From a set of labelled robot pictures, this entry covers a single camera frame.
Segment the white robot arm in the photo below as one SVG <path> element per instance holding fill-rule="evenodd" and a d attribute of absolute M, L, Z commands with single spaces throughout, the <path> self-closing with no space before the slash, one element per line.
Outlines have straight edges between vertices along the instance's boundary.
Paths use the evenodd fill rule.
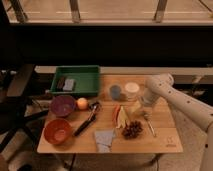
<path fill-rule="evenodd" d="M 207 133 L 200 171 L 213 171 L 213 107 L 178 91 L 173 84 L 171 74 L 148 76 L 143 95 L 133 104 L 133 112 L 152 107 L 160 97 L 164 98 Z"/>

